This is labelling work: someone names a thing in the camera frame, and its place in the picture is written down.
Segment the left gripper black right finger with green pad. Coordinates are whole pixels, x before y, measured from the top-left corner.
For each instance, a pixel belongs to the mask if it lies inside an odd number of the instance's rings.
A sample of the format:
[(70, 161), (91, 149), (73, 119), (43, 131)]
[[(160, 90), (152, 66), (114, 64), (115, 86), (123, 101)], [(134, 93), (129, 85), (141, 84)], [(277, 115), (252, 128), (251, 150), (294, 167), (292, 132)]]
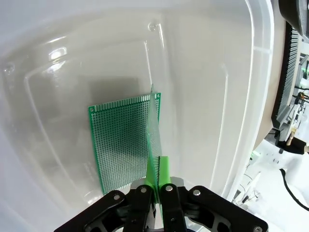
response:
[(262, 219), (232, 204), (204, 186), (187, 190), (183, 179), (169, 175), (169, 159), (159, 158), (159, 199), (166, 232), (188, 231), (185, 219), (211, 232), (267, 232)]

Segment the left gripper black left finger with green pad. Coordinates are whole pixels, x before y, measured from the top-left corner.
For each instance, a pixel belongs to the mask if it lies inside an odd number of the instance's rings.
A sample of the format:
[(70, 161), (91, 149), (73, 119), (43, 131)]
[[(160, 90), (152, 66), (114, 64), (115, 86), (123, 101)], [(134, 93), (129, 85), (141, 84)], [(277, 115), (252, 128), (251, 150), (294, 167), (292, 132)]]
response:
[(56, 232), (144, 232), (154, 227), (159, 156), (151, 155), (145, 178), (133, 181), (127, 194), (112, 190), (55, 229)]

